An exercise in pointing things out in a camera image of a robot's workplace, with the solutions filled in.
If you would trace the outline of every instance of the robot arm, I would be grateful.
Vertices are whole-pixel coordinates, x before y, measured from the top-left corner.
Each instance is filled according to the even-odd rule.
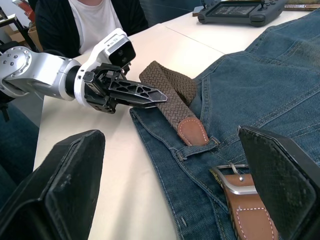
[[[151,108],[167,97],[151,86],[129,81],[125,74],[136,57],[131,41],[117,28],[98,43],[87,62],[28,48],[13,47],[0,56],[0,91],[11,98],[40,92],[97,111],[115,113],[117,104]]]

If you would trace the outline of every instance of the leather patch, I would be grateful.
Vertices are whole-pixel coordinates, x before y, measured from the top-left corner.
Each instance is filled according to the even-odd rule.
[[[204,126],[196,117],[183,119],[178,125],[177,132],[188,146],[204,146],[209,142]]]
[[[251,174],[225,175],[226,180],[238,187],[253,186]],[[278,240],[278,231],[258,194],[236,195],[223,187],[228,200],[233,226],[239,240]]]

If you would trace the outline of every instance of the leather belt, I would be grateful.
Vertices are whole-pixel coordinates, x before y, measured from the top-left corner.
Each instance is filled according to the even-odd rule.
[[[139,76],[167,97],[168,101],[157,107],[188,146],[204,146],[209,142],[202,122],[188,108],[197,93],[195,81],[153,61]]]
[[[278,231],[256,191],[251,174],[239,174],[230,165],[214,167],[211,173],[223,187],[232,225],[238,240],[278,240]],[[235,174],[223,175],[219,169],[232,168]]]

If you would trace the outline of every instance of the blue denim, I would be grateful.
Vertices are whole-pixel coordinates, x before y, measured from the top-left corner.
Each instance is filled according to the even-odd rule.
[[[0,209],[33,171],[39,128],[9,104],[9,122],[0,112]]]
[[[186,146],[158,109],[130,111],[180,239],[236,239],[209,169],[247,163],[239,125],[288,136],[320,163],[319,26],[320,9],[269,27],[245,51],[221,57],[195,79],[190,109],[210,137],[206,146]]]

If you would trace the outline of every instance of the person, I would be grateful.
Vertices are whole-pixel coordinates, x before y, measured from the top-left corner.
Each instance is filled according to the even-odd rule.
[[[116,28],[128,36],[148,28],[139,0],[29,0],[44,51],[75,58]]]

